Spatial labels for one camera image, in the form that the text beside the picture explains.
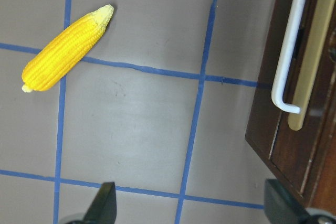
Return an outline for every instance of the tiled surface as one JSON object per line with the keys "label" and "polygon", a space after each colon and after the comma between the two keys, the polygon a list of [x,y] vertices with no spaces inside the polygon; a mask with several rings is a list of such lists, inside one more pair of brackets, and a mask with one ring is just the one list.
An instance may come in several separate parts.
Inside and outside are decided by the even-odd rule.
{"label": "tiled surface", "polygon": [[54,183],[0,175],[3,224],[52,223]]}
{"label": "tiled surface", "polygon": [[0,49],[1,169],[53,176],[59,85],[25,94],[21,72],[34,55]]}
{"label": "tiled surface", "polygon": [[[268,223],[272,174],[244,133],[274,0],[214,3],[203,57],[212,1],[0,0],[1,223],[57,224],[108,180],[118,223]],[[34,48],[106,3],[117,11],[88,56],[111,62],[80,62],[66,86],[23,93]]]}
{"label": "tiled surface", "polygon": [[253,95],[254,88],[206,83],[188,195],[263,203],[264,178],[272,174],[244,140]]}
{"label": "tiled surface", "polygon": [[198,73],[211,1],[73,0],[71,20],[113,3],[111,29],[90,56]]}
{"label": "tiled surface", "polygon": [[211,203],[186,200],[183,206],[181,224],[238,224],[269,223],[264,212],[259,209],[235,208]]}
{"label": "tiled surface", "polygon": [[196,80],[81,62],[67,84],[62,177],[179,192]]}
{"label": "tiled surface", "polygon": [[218,0],[207,73],[258,79],[274,0]]}

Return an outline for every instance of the corn cob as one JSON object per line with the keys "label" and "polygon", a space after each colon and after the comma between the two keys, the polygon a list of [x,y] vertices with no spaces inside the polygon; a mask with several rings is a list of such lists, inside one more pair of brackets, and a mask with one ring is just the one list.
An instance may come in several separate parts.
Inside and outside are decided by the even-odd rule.
{"label": "corn cob", "polygon": [[104,34],[114,8],[106,5],[72,23],[53,39],[22,72],[24,92],[55,85]]}

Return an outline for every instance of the toy corn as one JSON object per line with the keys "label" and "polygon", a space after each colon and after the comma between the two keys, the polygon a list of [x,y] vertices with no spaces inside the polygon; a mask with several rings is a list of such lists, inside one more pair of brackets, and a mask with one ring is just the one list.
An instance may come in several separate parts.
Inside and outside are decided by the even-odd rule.
{"label": "toy corn", "polygon": [[45,91],[55,85],[104,34],[113,10],[106,5],[88,13],[53,39],[24,68],[22,90]]}

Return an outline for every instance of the corn tip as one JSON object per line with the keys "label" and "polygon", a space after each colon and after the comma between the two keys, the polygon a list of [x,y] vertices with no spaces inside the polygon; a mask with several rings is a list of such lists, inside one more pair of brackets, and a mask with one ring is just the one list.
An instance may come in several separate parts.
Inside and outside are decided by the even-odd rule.
{"label": "corn tip", "polygon": [[31,89],[30,87],[28,87],[27,85],[23,85],[22,86],[22,91],[25,93],[31,93],[33,89]]}

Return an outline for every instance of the yellow corn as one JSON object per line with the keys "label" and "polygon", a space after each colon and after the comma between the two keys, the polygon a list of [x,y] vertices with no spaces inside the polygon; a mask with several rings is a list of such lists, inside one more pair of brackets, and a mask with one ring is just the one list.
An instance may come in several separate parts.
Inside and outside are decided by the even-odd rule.
{"label": "yellow corn", "polygon": [[53,39],[22,72],[24,92],[55,85],[104,34],[114,8],[106,5],[72,23]]}

